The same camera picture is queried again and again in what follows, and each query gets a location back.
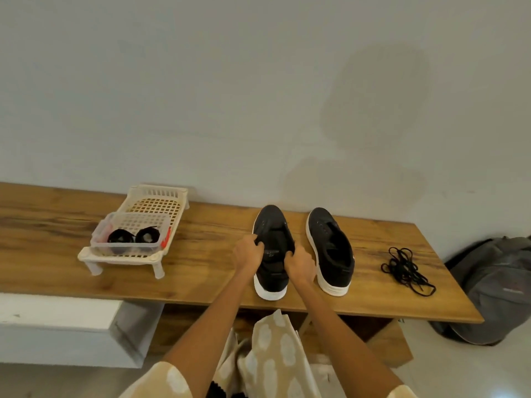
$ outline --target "forearm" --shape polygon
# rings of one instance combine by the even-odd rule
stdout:
[[[313,284],[295,286],[348,398],[385,398],[400,379],[334,313]]]
[[[163,358],[179,369],[194,397],[207,394],[249,280],[246,274],[235,274]]]

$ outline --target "gray backpack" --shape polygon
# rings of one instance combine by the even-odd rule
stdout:
[[[474,345],[495,345],[531,316],[531,240],[484,240],[445,265],[485,322],[430,321],[439,334]]]

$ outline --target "wooden tabletop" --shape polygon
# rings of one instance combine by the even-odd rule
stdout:
[[[163,259],[164,278],[156,280],[149,265],[104,265],[103,274],[92,276],[77,254],[89,245],[98,222],[124,198],[0,182],[0,292],[211,303],[233,274],[232,248],[251,232],[259,209],[191,202]],[[311,252],[304,230],[307,214],[284,214],[294,239]],[[483,321],[414,224],[341,216],[336,220],[356,258],[348,294],[332,297],[319,290],[337,313]],[[391,246],[414,252],[420,272],[437,286],[433,296],[416,295],[381,272]],[[259,298],[250,283],[242,306],[305,311],[291,284],[285,297],[270,302]]]

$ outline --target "sleeve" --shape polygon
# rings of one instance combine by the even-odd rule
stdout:
[[[192,398],[192,394],[188,383],[175,366],[158,362],[119,398]]]
[[[417,398],[407,385],[399,385],[387,396],[387,398]]]

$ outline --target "hand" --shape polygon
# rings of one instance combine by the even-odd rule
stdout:
[[[292,252],[286,253],[284,268],[295,287],[313,283],[315,262],[312,255],[298,241],[295,242],[295,254]]]
[[[236,274],[245,274],[252,277],[256,274],[264,255],[264,243],[256,246],[256,234],[248,234],[236,243],[233,250],[233,263]]]

